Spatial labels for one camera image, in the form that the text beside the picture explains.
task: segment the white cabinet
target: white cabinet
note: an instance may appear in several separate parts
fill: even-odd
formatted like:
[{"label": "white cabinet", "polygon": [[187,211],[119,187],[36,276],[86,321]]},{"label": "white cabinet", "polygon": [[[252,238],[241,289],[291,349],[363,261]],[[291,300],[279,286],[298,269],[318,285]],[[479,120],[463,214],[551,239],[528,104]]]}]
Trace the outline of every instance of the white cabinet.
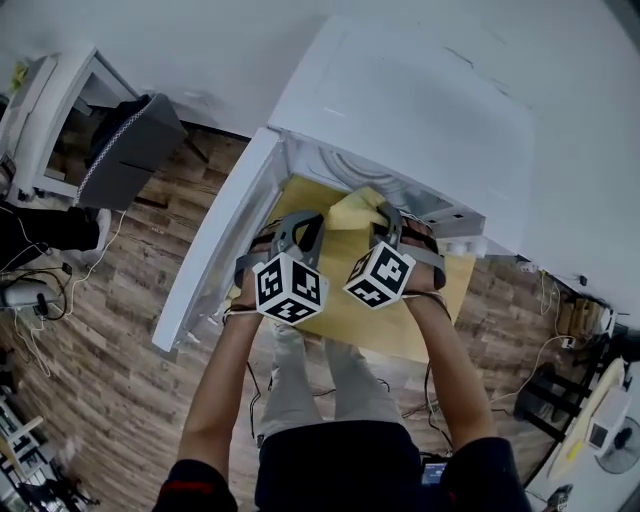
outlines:
[{"label": "white cabinet", "polygon": [[289,176],[370,185],[455,252],[518,253],[529,197],[528,112],[451,52],[331,18],[247,146],[178,273],[153,343],[213,314]]}]

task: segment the leg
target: leg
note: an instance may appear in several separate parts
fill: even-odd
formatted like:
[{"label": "leg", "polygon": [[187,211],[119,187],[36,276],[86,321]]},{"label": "leg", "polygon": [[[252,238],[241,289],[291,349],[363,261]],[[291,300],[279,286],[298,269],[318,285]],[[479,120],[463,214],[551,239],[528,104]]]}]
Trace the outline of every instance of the leg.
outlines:
[{"label": "leg", "polygon": [[336,421],[403,423],[395,400],[371,373],[357,347],[325,340],[324,350],[336,386]]},{"label": "leg", "polygon": [[307,379],[302,336],[288,326],[276,329],[273,387],[260,424],[265,439],[276,432],[323,422]]}]

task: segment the yellow cloth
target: yellow cloth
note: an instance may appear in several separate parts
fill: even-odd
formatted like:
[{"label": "yellow cloth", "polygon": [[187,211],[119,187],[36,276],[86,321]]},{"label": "yellow cloth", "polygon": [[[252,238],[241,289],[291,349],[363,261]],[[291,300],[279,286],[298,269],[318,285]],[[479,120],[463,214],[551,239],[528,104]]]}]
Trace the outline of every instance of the yellow cloth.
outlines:
[{"label": "yellow cloth", "polygon": [[334,231],[368,229],[371,224],[387,226],[387,219],[377,211],[377,207],[384,202],[384,196],[370,187],[356,190],[329,208],[326,228]]}]

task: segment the cable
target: cable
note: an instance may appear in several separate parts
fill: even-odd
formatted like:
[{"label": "cable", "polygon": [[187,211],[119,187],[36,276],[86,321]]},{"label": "cable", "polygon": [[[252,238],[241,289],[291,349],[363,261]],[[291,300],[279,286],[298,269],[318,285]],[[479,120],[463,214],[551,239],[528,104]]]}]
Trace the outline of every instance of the cable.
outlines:
[{"label": "cable", "polygon": [[511,414],[509,411],[507,411],[506,409],[491,409],[491,411],[493,412],[503,412],[505,413],[507,416],[511,416],[513,418],[513,414]]},{"label": "cable", "polygon": [[[542,298],[544,299],[544,274],[542,274],[542,286],[543,286],[543,297]],[[493,400],[491,400],[489,402],[490,404],[492,404],[494,402],[497,402],[498,400],[502,400],[503,398],[507,398],[509,396],[517,395],[518,393],[520,393],[520,391],[522,391],[525,388],[525,386],[527,384],[529,384],[529,382],[531,382],[531,379],[533,379],[534,375],[536,374],[536,370],[538,368],[538,363],[540,362],[540,356],[542,355],[542,351],[544,350],[544,348],[549,343],[551,343],[554,340],[565,340],[565,339],[573,339],[573,340],[575,340],[576,339],[573,336],[567,336],[565,334],[559,334],[558,333],[558,318],[560,316],[560,288],[558,288],[558,285],[555,284],[555,283],[554,283],[554,287],[558,291],[558,309],[556,311],[556,318],[555,318],[555,322],[554,322],[554,330],[556,332],[556,335],[553,338],[549,338],[547,341],[544,342],[542,347],[540,347],[540,350],[538,350],[538,355],[536,356],[536,363],[533,365],[533,371],[531,372],[531,375],[529,376],[529,378],[524,381],[524,384],[522,384],[522,386],[520,386],[518,391],[514,391],[513,393],[507,393],[506,395],[502,395],[502,396],[500,396],[498,398],[494,398]],[[549,307],[546,309],[546,312],[548,312],[550,308],[551,308],[551,301],[549,302]],[[540,312],[542,313],[542,301],[540,302]]]},{"label": "cable", "polygon": [[[24,229],[24,224],[22,224],[22,219],[19,217],[19,215],[16,212],[11,211],[11,210],[5,208],[4,206],[0,206],[0,210],[3,210],[5,212],[7,212],[7,213],[10,213],[10,214],[14,215],[16,217],[16,219],[18,219],[18,223],[20,224],[20,229],[22,230],[22,235],[24,236],[24,239],[27,241],[28,244],[31,244],[26,249],[23,249],[22,251],[20,251],[20,253],[18,253],[17,256],[15,256],[13,259],[11,259],[11,261],[9,261],[9,263],[7,263],[2,270],[0,270],[0,273],[2,273],[5,270],[7,270],[15,260],[17,260],[20,256],[22,256],[25,252],[27,252],[32,247],[35,247],[36,249],[38,249],[38,251],[40,251],[40,254],[43,254],[43,255],[47,254],[46,251],[49,250],[49,244],[47,244],[46,242],[38,242],[38,243],[32,242],[29,239],[29,237],[27,236],[27,232]],[[43,251],[42,249],[40,249],[40,247],[38,247],[38,244],[46,245],[47,246],[46,250]]]},{"label": "cable", "polygon": [[109,243],[107,243],[107,245],[105,245],[104,250],[102,251],[102,255],[100,256],[100,258],[98,259],[98,261],[96,261],[93,266],[89,269],[89,272],[87,272],[87,275],[84,276],[82,279],[78,279],[76,281],[73,282],[73,284],[71,285],[71,299],[70,299],[70,303],[71,303],[71,308],[69,309],[68,313],[65,313],[64,316],[69,316],[73,314],[73,293],[76,289],[76,285],[78,283],[83,283],[85,282],[87,279],[89,279],[89,276],[91,275],[91,273],[93,272],[93,270],[98,266],[98,264],[102,261],[102,258],[104,258],[104,255],[107,254],[107,249],[109,249],[109,246],[113,243],[113,241],[118,237],[118,235],[120,234],[120,228],[122,228],[122,221],[124,220],[125,215],[127,214],[127,211],[123,211],[122,212],[122,217],[120,217],[120,222],[118,223],[118,229],[116,230],[116,234],[113,235],[113,238],[111,240],[109,240]]},{"label": "cable", "polygon": [[531,492],[531,491],[529,491],[527,489],[525,489],[524,492],[526,492],[527,494],[531,494],[531,496],[533,496],[536,499],[539,499],[542,503],[547,505],[547,500],[545,500],[544,498],[542,498],[540,495],[536,494],[535,492]]},{"label": "cable", "polygon": [[51,276],[56,280],[56,283],[58,284],[58,288],[60,289],[60,292],[58,293],[58,297],[62,297],[64,299],[64,308],[60,310],[62,312],[60,316],[51,318],[50,316],[47,315],[45,317],[47,320],[51,320],[52,322],[55,322],[57,320],[60,320],[62,317],[64,317],[64,314],[67,311],[67,295],[65,294],[65,289],[67,287],[67,284],[69,284],[69,280],[71,279],[71,276],[69,276],[69,279],[67,279],[67,282],[63,285],[62,281],[60,281],[60,278],[57,275],[55,275],[53,272],[49,272],[48,270],[31,270],[31,271],[25,272],[24,274],[19,275],[18,277],[10,281],[9,284],[2,287],[2,290],[7,290],[8,288],[11,288],[13,285],[15,285],[19,281],[29,281],[28,279],[29,276],[40,275],[40,274]]},{"label": "cable", "polygon": [[[431,404],[431,399],[429,398],[429,391],[427,389],[427,385],[429,383],[429,374],[431,373],[431,362],[429,362],[429,364],[427,365],[427,374],[424,378],[424,396],[425,399],[427,400],[427,405],[429,406],[429,425],[433,428],[435,428],[436,430],[438,430],[438,432],[440,432],[440,435],[442,436],[442,439],[444,439],[445,443],[449,446],[449,448],[453,448],[453,443],[451,442],[451,439],[449,439],[449,436],[447,436],[447,434],[445,434],[442,431],[442,428],[440,427],[440,422],[438,421],[438,416],[435,413],[434,409],[433,409],[433,405]],[[433,415],[433,417],[436,420],[436,425],[437,426],[433,426],[433,424],[431,423],[431,416]]]},{"label": "cable", "polygon": [[533,377],[536,374],[536,369],[538,368],[538,363],[540,362],[540,356],[542,355],[542,351],[544,350],[544,348],[551,343],[554,340],[558,340],[558,339],[564,339],[567,338],[569,336],[554,336],[553,338],[549,338],[547,341],[544,342],[544,345],[542,345],[542,347],[540,347],[540,350],[538,350],[538,356],[536,357],[536,363],[533,365],[533,371],[531,372],[531,375],[529,376],[529,378],[527,380],[524,381],[524,384],[522,384],[522,386],[520,386],[520,388],[518,389],[518,391],[514,391],[513,393],[507,393],[506,395],[502,395],[498,398],[494,398],[493,400],[491,400],[489,403],[495,403],[498,400],[502,400],[503,398],[507,398],[509,396],[513,396],[513,395],[517,395],[518,393],[520,393],[520,391],[522,391],[525,386],[527,384],[529,384],[529,382],[531,382],[531,379],[533,379]]},{"label": "cable", "polygon": [[549,310],[551,309],[551,305],[553,304],[553,292],[555,291],[555,289],[558,289],[558,285],[554,282],[553,285],[554,287],[551,288],[551,295],[549,296],[549,304],[547,304],[547,307],[544,307],[544,299],[546,296],[546,292],[544,290],[544,275],[546,274],[546,272],[543,270],[540,273],[540,283],[542,284],[542,297],[540,298],[540,314],[542,316],[546,315]]},{"label": "cable", "polygon": [[251,368],[251,365],[249,364],[249,361],[247,361],[247,369],[249,370],[249,373],[251,374],[251,378],[253,379],[253,385],[256,388],[256,392],[253,395],[253,398],[251,399],[251,403],[249,404],[249,421],[251,422],[251,438],[255,439],[256,438],[256,433],[255,433],[255,430],[253,428],[253,407],[256,405],[258,400],[260,400],[260,397],[262,396],[262,393],[260,392],[260,387],[258,386],[258,381],[256,380],[256,376],[253,373],[253,369]]},{"label": "cable", "polygon": [[33,348],[32,348],[31,345],[29,345],[29,342],[27,341],[27,339],[24,336],[22,336],[22,334],[20,334],[20,330],[18,329],[18,310],[14,309],[13,312],[15,314],[14,319],[13,319],[13,325],[16,328],[16,334],[22,339],[22,341],[24,341],[24,344],[26,345],[26,347],[29,350],[29,352],[31,352],[35,356],[36,361],[38,361],[38,365],[40,366],[40,370],[42,371],[44,376],[47,377],[47,378],[51,377],[51,370],[49,369],[49,366],[47,365],[47,362],[42,357],[42,353],[40,352],[40,349],[38,348],[38,343],[36,342],[35,338],[33,337],[33,333],[34,332],[44,331],[44,319],[39,316],[38,318],[40,319],[40,327],[31,327],[29,329],[29,336],[31,337],[31,342],[33,344]]},{"label": "cable", "polygon": [[[384,386],[387,387],[387,393],[391,393],[391,386],[389,385],[389,383],[384,380],[384,379],[377,379],[377,381],[380,384],[383,384]],[[269,382],[269,391],[271,391],[271,384],[272,382]],[[328,389],[327,391],[321,391],[320,393],[314,393],[313,396],[314,398],[317,398],[319,396],[326,396],[326,395],[330,395],[331,393],[335,393],[336,392],[336,388],[333,389]]]}]

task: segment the black cable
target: black cable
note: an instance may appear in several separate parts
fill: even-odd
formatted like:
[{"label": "black cable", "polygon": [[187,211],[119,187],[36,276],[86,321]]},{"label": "black cable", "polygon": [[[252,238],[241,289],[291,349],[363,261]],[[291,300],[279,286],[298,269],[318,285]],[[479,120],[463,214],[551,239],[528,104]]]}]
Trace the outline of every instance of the black cable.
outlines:
[{"label": "black cable", "polygon": [[[431,374],[431,362],[429,362],[429,364],[427,365],[427,372],[424,376],[424,400],[428,404],[430,403],[429,401],[429,396],[428,396],[428,391],[427,391],[427,387],[429,385],[429,375]],[[429,407],[429,426],[437,431],[439,431],[444,438],[447,440],[447,443],[449,443],[449,448],[453,450],[453,443],[451,442],[451,438],[437,425],[434,425],[431,421],[431,417],[433,416],[433,409],[431,407]]]},{"label": "black cable", "polygon": [[[387,387],[387,393],[391,393],[391,386],[389,385],[389,383],[386,380],[378,379],[378,382]],[[269,382],[269,391],[271,391],[271,384],[272,383]],[[328,389],[327,391],[321,391],[320,393],[314,393],[313,396],[314,397],[326,396],[326,395],[330,395],[331,393],[335,393],[335,391],[336,391],[336,388]]]},{"label": "black cable", "polygon": [[544,498],[542,498],[540,495],[536,494],[535,492],[531,492],[531,491],[529,491],[527,489],[525,489],[524,492],[526,492],[527,494],[531,494],[531,496],[533,496],[534,498],[539,499],[542,503],[547,505],[547,500],[545,500]]},{"label": "black cable", "polygon": [[506,409],[491,409],[493,412],[503,412],[505,413],[507,416],[511,416],[513,417],[513,414],[511,414],[509,411],[507,411]]},{"label": "black cable", "polygon": [[444,438],[447,440],[447,443],[449,443],[449,448],[453,450],[453,443],[451,442],[451,438],[440,427],[438,427],[437,425],[433,424],[433,421],[431,419],[432,416],[433,416],[433,412],[431,410],[429,410],[429,426],[431,428],[439,431],[444,436]]},{"label": "black cable", "polygon": [[251,422],[251,438],[255,439],[256,438],[256,433],[255,433],[255,430],[253,428],[253,407],[256,405],[256,402],[258,400],[260,400],[260,397],[262,396],[262,393],[260,392],[260,387],[258,386],[258,381],[256,380],[256,376],[253,373],[253,368],[251,368],[251,365],[249,364],[249,361],[247,361],[247,368],[249,370],[249,373],[251,374],[251,378],[253,379],[253,385],[256,388],[256,392],[253,395],[253,398],[251,399],[251,403],[249,404],[249,421]]},{"label": "black cable", "polygon": [[326,396],[326,395],[330,395],[331,393],[335,393],[335,392],[336,392],[336,388],[333,388],[333,389],[329,389],[327,391],[322,391],[320,393],[314,393],[313,396],[314,397]]}]

